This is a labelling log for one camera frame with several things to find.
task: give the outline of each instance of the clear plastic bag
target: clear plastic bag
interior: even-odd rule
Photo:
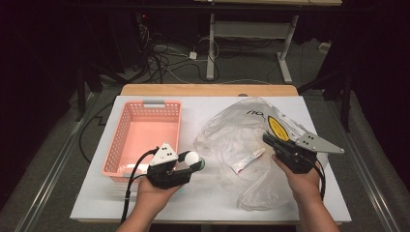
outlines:
[[[247,211],[275,209],[293,199],[284,173],[271,159],[274,150],[262,140],[265,131],[272,131],[270,116],[286,124],[292,130],[289,133],[292,138],[306,131],[268,102],[248,98],[212,118],[193,142],[201,155],[217,158],[222,186],[239,187],[237,206]],[[266,152],[240,173],[232,170],[233,163],[262,148]]]

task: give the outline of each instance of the yellow label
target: yellow label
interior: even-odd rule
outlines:
[[[284,127],[273,117],[268,117],[269,127],[274,132],[274,134],[283,141],[289,140],[289,135],[287,135]]]

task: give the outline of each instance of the gray floor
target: gray floor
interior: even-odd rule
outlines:
[[[188,54],[190,51],[178,44],[171,46],[178,49],[174,50],[175,53]],[[281,42],[274,41],[264,48],[248,47],[249,50],[243,50],[234,58],[223,58],[235,54],[235,50],[229,53],[222,46],[220,57],[217,58],[220,70],[217,83],[284,84],[274,54],[274,51],[281,50],[281,46]],[[318,46],[317,41],[291,45],[286,61],[296,87],[316,77],[325,58],[324,54],[317,51]],[[167,57],[173,63],[184,59]],[[201,75],[205,76],[205,63],[194,63],[199,65]],[[82,223],[70,219],[73,203],[88,169],[88,163],[78,146],[79,132],[85,122],[112,102],[121,90],[120,85],[107,77],[103,77],[102,82],[103,91],[97,95],[90,94],[86,119],[79,123],[75,121],[76,96],[73,96],[72,109],[49,133],[0,213],[0,231],[115,231],[118,227],[118,223]],[[204,83],[198,78],[195,66],[185,66],[172,73],[168,72],[163,77],[163,83],[181,82]],[[320,91],[307,91],[303,96],[318,134],[346,150],[344,155],[330,156],[330,163],[353,219],[350,223],[342,224],[341,231],[405,231],[405,228],[409,228],[409,193],[374,138],[354,93],[349,118],[350,133],[346,133],[338,121],[339,101],[324,101]],[[103,122],[109,113],[110,108],[99,114]],[[81,141],[89,159],[92,158],[102,133],[103,126],[99,126],[98,120],[93,120],[84,131]],[[50,170],[57,172],[49,175]],[[44,181],[48,189],[42,188]],[[199,230],[197,226],[167,227],[167,231]],[[275,231],[275,227],[249,228],[249,231],[257,230]]]

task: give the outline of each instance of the dark background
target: dark background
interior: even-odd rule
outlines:
[[[315,38],[334,42],[318,78],[337,69],[352,74],[353,90],[363,112],[409,188],[410,45],[409,16],[403,4],[399,0],[344,1],[344,7],[376,8],[366,15],[302,15],[294,41]],[[122,73],[124,67],[132,67],[141,59],[130,14],[85,13],[51,0],[3,1],[2,5],[1,207],[55,122],[72,106],[69,98],[75,90],[78,67],[93,60]],[[194,43],[199,35],[207,34],[206,14],[148,16],[155,30],[185,43]],[[181,27],[187,21],[190,24]],[[343,76],[331,78],[320,88],[337,93],[344,80]]]

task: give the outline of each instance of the pink plastic basket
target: pink plastic basket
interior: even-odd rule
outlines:
[[[178,151],[181,123],[179,101],[127,101],[111,141],[102,174],[116,182],[127,182],[135,163],[149,150],[167,142]],[[135,174],[148,167],[150,157]]]

